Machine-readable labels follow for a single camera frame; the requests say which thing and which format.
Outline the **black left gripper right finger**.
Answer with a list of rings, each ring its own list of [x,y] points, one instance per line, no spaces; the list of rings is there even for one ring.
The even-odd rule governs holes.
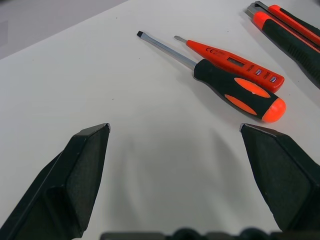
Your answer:
[[[320,229],[320,166],[288,135],[243,123],[257,187],[282,231]]]

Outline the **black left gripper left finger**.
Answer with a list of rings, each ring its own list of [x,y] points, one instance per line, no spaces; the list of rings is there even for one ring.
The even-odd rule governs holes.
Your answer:
[[[2,240],[73,240],[87,230],[101,184],[108,123],[81,130],[37,175],[0,229]]]

